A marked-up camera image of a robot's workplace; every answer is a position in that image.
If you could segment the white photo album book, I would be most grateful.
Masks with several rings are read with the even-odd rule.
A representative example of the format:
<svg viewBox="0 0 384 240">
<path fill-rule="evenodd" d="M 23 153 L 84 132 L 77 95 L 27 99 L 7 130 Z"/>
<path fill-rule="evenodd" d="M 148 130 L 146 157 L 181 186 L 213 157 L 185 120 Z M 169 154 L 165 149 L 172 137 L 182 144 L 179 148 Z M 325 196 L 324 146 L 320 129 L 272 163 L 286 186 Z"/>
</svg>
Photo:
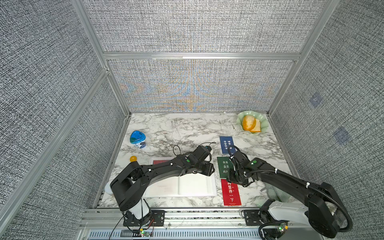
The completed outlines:
<svg viewBox="0 0 384 240">
<path fill-rule="evenodd" d="M 215 175 L 207 177 L 201 174 L 166 178 L 150 184 L 144 193 L 145 198 L 214 197 L 216 195 Z"/>
</svg>

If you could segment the large red card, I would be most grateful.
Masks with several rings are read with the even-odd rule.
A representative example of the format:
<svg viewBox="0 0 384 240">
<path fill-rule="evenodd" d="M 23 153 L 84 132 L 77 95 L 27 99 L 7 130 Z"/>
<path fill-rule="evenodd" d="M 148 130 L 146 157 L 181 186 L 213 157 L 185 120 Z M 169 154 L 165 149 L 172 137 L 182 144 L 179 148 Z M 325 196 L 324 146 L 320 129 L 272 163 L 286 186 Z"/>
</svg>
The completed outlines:
<svg viewBox="0 0 384 240">
<path fill-rule="evenodd" d="M 221 179 L 224 206 L 241 206 L 241 197 L 238 185 Z"/>
</svg>

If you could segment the dark red card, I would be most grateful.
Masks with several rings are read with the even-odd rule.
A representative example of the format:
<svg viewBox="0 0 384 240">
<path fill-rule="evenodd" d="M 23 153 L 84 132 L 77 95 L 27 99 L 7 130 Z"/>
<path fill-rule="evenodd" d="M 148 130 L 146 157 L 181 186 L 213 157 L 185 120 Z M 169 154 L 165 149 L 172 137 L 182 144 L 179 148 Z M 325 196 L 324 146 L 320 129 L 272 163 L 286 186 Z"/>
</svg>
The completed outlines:
<svg viewBox="0 0 384 240">
<path fill-rule="evenodd" d="M 153 160 L 153 165 L 162 164 L 168 162 L 168 160 Z"/>
</svg>

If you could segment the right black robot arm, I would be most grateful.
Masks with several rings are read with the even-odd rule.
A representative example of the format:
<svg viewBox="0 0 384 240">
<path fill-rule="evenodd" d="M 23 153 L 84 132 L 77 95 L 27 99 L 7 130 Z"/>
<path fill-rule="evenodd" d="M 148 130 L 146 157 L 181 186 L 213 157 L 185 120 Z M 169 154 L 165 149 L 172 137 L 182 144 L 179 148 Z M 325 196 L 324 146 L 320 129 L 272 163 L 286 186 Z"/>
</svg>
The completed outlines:
<svg viewBox="0 0 384 240">
<path fill-rule="evenodd" d="M 260 230 L 269 225 L 296 222 L 309 225 L 322 236 L 333 239 L 339 232 L 353 229 L 353 220 L 332 185 L 304 181 L 262 159 L 249 160 L 240 152 L 231 156 L 230 161 L 234 168 L 230 170 L 228 182 L 247 187 L 260 181 L 300 202 L 288 206 L 278 200 L 267 200 L 259 209 Z"/>
</svg>

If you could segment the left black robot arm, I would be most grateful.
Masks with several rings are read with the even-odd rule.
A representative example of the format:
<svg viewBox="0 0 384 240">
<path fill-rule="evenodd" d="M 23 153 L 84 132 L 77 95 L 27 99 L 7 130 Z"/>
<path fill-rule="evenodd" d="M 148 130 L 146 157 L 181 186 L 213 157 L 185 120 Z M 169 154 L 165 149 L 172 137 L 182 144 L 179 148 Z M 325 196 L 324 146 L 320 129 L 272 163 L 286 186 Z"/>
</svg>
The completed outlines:
<svg viewBox="0 0 384 240">
<path fill-rule="evenodd" d="M 193 173 L 209 177 L 214 172 L 214 165 L 208 161 L 193 154 L 178 155 L 156 165 L 132 162 L 112 180 L 110 187 L 120 211 L 125 212 L 138 204 L 148 186 L 156 182 Z"/>
</svg>

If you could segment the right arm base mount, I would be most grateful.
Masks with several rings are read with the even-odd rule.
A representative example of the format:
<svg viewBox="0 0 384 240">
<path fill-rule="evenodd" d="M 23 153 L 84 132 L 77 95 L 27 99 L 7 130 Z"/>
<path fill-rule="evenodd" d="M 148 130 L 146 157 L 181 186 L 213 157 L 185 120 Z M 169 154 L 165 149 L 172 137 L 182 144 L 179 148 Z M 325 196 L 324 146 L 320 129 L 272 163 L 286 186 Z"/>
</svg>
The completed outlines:
<svg viewBox="0 0 384 240">
<path fill-rule="evenodd" d="M 288 229 L 288 222 L 276 220 L 269 210 L 275 200 L 267 200 L 258 210 L 242 210 L 241 215 L 247 226 L 258 226 L 258 234 L 262 240 L 278 240 Z"/>
</svg>

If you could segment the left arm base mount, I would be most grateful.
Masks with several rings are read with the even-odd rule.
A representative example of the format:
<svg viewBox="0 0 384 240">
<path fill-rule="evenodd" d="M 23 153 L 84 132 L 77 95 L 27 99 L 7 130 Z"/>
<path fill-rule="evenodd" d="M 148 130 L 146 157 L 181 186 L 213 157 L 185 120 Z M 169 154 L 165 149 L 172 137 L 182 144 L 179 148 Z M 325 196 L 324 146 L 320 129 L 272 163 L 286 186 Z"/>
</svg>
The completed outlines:
<svg viewBox="0 0 384 240">
<path fill-rule="evenodd" d="M 163 227 L 165 222 L 165 214 L 164 210 L 154 210 L 149 212 L 143 219 L 138 220 L 131 212 L 127 211 L 125 213 L 125 217 L 123 219 L 124 227 L 145 227 L 151 223 L 151 226 L 155 227 Z"/>
</svg>

